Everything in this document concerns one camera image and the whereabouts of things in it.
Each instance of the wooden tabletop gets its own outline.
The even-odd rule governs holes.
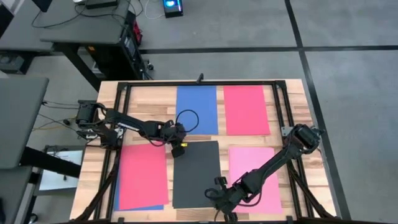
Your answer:
[[[304,88],[301,80],[286,80],[289,100],[292,107],[293,117],[296,124],[302,123],[312,125],[310,110],[308,108],[307,99],[305,97]],[[117,82],[102,82],[101,89],[98,94],[98,102],[104,104],[107,108],[113,108],[116,96]],[[267,105],[267,114],[269,119],[269,127],[271,135],[267,136],[227,136],[226,120],[224,109],[223,87],[217,87],[217,108],[218,108],[218,132],[216,136],[194,135],[187,136],[185,140],[189,141],[218,141],[220,145],[220,162],[221,174],[228,176],[228,148],[230,146],[262,146],[273,147],[275,153],[282,149],[282,141],[280,136],[279,123],[275,108],[274,96],[271,86],[264,86],[264,96]],[[282,110],[285,111],[282,93],[279,93]],[[133,116],[141,120],[159,120],[167,121],[175,119],[175,107],[177,99],[176,86],[145,86],[133,87],[129,100],[129,116]],[[119,110],[122,110],[124,102],[124,93],[122,93],[121,104]],[[124,145],[147,144],[147,140],[141,138],[132,131],[126,131],[124,136]],[[112,220],[115,222],[119,217],[124,217],[127,222],[179,222],[179,221],[212,221],[215,215],[214,208],[189,208],[174,209],[172,206],[173,199],[173,171],[174,160],[171,156],[170,146],[167,150],[167,177],[169,180],[169,204],[164,206],[161,211],[134,211],[134,212],[113,212]],[[91,199],[98,191],[100,182],[101,169],[103,165],[105,150],[97,147],[87,147],[84,160],[81,167],[78,187],[76,190],[75,201],[73,202],[70,218],[79,216]],[[325,174],[322,157],[319,151],[315,151],[311,155],[304,155],[303,163],[305,173],[307,175],[310,190],[326,208],[328,212],[335,215],[335,208],[331,197],[328,180]],[[241,221],[268,221],[268,220],[285,220],[287,215],[295,217],[294,205],[292,201],[292,193],[290,191],[289,178],[286,166],[277,171],[279,179],[280,199],[282,201],[282,214],[267,215],[240,213],[238,214]],[[299,190],[300,205],[303,215],[306,215],[303,194]],[[106,205],[108,202],[108,193],[104,196],[101,217],[105,216]],[[223,216],[218,215],[218,220],[222,220]]]

